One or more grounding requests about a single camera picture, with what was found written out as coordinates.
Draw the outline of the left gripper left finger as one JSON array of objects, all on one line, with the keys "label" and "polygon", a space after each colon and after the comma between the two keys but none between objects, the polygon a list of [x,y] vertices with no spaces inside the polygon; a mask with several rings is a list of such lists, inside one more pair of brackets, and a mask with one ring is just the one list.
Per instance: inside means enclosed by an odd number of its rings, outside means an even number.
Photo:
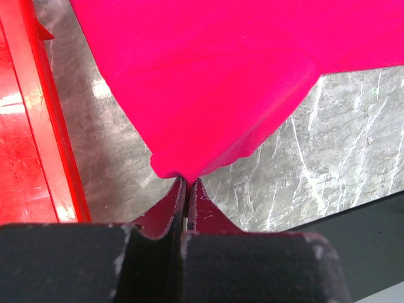
[{"label": "left gripper left finger", "polygon": [[176,302],[187,184],[130,223],[1,227],[2,302]]}]

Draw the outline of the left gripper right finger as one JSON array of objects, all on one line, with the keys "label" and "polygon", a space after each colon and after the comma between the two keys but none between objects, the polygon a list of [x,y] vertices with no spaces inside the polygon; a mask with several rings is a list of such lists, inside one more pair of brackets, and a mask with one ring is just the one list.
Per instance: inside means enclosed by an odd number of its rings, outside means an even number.
[{"label": "left gripper right finger", "polygon": [[191,190],[181,240],[183,302],[350,302],[340,258],[312,232],[245,232]]}]

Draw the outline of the pink red t-shirt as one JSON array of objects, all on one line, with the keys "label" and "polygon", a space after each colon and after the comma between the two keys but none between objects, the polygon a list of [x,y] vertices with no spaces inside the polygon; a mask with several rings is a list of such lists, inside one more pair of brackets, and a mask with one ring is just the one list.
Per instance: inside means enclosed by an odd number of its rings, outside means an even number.
[{"label": "pink red t-shirt", "polygon": [[403,64],[402,1],[72,1],[161,178],[250,156],[323,74]]}]

